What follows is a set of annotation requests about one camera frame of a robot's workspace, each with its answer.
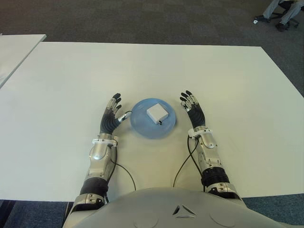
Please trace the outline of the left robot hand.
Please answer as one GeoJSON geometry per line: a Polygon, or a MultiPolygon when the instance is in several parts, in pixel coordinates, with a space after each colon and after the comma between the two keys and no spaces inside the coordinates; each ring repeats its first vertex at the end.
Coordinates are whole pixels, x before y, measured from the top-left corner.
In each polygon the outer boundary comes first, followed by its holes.
{"type": "Polygon", "coordinates": [[[120,101],[121,94],[116,93],[107,103],[104,114],[101,119],[99,133],[106,133],[112,135],[114,130],[121,124],[121,122],[125,121],[131,116],[132,111],[127,111],[120,117],[116,117],[117,111],[122,107],[121,104],[118,105],[120,101]]]}

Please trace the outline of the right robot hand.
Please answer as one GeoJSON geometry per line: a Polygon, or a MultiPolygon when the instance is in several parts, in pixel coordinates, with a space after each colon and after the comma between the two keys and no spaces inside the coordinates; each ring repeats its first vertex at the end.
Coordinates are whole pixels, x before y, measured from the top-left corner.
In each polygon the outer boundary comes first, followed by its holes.
{"type": "Polygon", "coordinates": [[[188,90],[181,93],[181,106],[187,112],[193,128],[205,126],[205,115],[196,97],[188,90]]]}

